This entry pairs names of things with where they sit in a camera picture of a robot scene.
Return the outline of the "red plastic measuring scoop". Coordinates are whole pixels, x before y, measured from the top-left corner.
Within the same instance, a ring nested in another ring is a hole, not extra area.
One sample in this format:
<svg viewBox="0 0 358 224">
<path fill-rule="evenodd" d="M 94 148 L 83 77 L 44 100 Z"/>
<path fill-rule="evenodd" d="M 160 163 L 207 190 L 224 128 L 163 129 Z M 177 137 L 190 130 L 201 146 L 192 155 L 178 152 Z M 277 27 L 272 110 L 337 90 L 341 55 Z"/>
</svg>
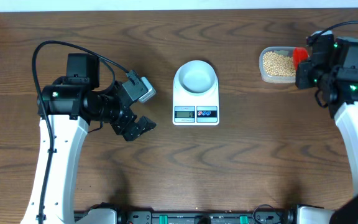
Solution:
<svg viewBox="0 0 358 224">
<path fill-rule="evenodd" d="M 308 51 L 304 47 L 295 47 L 293 50 L 293 64 L 295 70 L 298 70 L 299 64 L 308 58 Z"/>
</svg>

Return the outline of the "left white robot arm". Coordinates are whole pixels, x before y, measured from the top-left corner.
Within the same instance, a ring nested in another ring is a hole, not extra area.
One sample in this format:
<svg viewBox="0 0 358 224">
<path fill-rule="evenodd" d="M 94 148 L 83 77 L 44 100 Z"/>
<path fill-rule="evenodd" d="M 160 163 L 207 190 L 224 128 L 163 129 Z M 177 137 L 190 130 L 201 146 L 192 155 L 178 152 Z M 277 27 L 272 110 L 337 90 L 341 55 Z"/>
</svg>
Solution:
<svg viewBox="0 0 358 224">
<path fill-rule="evenodd" d="M 45 86 L 37 99 L 40 152 L 23 223 L 74 223 L 78 162 L 92 121 L 110 124 L 126 141 L 156 126 L 130 109 L 156 93 L 148 79 L 131 70 L 126 82 L 114 81 L 99 91 L 101 61 L 91 54 L 69 54 L 66 75 Z"/>
</svg>

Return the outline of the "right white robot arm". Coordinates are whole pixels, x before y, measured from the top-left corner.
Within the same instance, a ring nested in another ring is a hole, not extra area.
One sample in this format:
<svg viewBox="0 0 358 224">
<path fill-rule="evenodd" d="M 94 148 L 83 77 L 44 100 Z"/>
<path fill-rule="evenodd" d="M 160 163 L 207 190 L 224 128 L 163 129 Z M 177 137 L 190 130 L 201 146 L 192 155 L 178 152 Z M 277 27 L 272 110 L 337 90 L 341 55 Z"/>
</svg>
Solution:
<svg viewBox="0 0 358 224">
<path fill-rule="evenodd" d="M 316 88 L 318 105 L 327 108 L 346 147 L 353 198 L 337 210 L 298 205 L 287 223 L 358 223 L 358 39 L 317 31 L 307 39 L 311 55 L 296 69 L 298 89 Z"/>
</svg>

